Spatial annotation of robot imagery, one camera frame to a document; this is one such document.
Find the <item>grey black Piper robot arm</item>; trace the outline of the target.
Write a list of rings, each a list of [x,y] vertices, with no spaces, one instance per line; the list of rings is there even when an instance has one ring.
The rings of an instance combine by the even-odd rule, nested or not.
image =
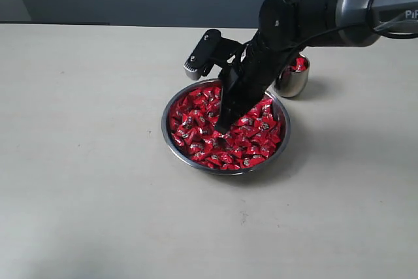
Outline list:
[[[259,26],[229,70],[216,131],[226,133],[251,110],[306,47],[367,47],[379,37],[417,36],[417,0],[264,0]]]

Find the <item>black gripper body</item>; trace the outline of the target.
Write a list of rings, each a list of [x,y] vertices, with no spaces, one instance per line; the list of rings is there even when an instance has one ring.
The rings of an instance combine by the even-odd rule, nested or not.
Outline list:
[[[238,119],[252,109],[280,71],[297,55],[297,50],[292,46],[273,50],[260,32],[238,51],[238,57],[242,52],[245,57],[234,61],[230,70],[220,76],[221,119]]]

